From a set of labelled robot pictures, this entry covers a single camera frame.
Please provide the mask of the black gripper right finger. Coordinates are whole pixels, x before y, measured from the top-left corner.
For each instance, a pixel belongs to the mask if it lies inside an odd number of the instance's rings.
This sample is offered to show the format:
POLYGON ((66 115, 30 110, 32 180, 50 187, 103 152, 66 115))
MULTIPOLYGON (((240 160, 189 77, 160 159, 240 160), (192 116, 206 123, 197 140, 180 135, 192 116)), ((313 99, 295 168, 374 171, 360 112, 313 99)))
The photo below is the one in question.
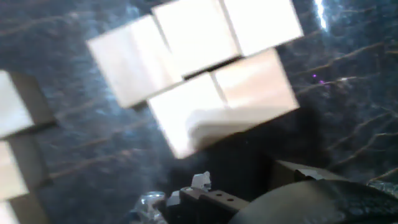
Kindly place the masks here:
POLYGON ((297 169, 294 172, 294 181, 322 180, 322 179, 324 179, 324 176, 319 174, 316 170, 297 169))

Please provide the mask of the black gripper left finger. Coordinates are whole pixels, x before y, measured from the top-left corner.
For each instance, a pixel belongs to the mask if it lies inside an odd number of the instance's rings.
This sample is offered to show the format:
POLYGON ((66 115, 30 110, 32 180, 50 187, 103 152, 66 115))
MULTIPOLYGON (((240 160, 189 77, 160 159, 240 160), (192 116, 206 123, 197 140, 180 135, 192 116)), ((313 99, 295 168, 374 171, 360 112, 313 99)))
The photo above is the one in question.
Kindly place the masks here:
POLYGON ((211 189, 208 171, 195 174, 188 187, 174 191, 166 202, 166 220, 170 224, 228 223, 249 205, 237 196, 211 189))

